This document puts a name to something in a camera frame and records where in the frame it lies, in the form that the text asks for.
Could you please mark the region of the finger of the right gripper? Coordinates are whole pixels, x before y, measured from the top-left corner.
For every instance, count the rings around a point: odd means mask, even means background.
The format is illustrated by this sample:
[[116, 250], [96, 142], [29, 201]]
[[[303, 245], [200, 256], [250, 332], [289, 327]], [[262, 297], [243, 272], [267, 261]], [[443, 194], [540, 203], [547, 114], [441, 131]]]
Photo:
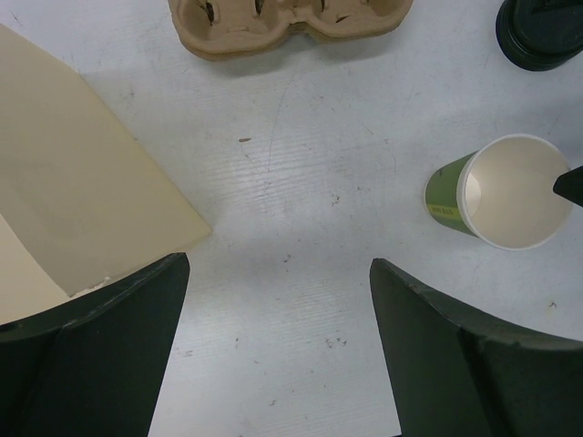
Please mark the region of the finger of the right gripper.
[[583, 205], [583, 167], [574, 168], [560, 175], [553, 192], [576, 205]]

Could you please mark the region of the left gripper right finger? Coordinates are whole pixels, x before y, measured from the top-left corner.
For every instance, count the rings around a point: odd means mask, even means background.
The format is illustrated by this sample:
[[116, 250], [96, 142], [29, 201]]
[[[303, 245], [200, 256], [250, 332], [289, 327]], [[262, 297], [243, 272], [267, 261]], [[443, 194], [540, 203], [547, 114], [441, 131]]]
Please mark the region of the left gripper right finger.
[[373, 308], [404, 436], [579, 436], [582, 344], [501, 320], [385, 259]]

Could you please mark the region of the green paper coffee cup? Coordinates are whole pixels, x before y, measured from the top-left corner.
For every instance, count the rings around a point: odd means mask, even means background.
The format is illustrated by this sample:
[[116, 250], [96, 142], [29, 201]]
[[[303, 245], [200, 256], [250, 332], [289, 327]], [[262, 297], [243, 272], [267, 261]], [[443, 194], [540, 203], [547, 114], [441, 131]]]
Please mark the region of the green paper coffee cup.
[[438, 169], [424, 188], [439, 224], [506, 250], [536, 248], [567, 222], [573, 204], [555, 193], [569, 171], [543, 138], [513, 134]]

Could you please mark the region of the black plastic cup lid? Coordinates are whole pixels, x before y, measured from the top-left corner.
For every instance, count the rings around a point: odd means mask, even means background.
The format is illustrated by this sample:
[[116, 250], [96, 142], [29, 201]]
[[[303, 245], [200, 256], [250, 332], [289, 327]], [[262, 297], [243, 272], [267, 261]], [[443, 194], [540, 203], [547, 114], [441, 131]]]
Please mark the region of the black plastic cup lid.
[[496, 16], [496, 40], [522, 69], [557, 68], [582, 52], [582, 3], [506, 0]]

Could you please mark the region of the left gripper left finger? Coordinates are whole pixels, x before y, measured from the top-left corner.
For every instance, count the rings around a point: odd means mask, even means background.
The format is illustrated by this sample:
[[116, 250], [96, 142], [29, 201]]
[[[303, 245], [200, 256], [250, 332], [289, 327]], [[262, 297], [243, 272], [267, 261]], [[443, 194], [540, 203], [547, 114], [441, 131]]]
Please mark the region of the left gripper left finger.
[[2, 324], [2, 435], [148, 435], [188, 281], [174, 253]]

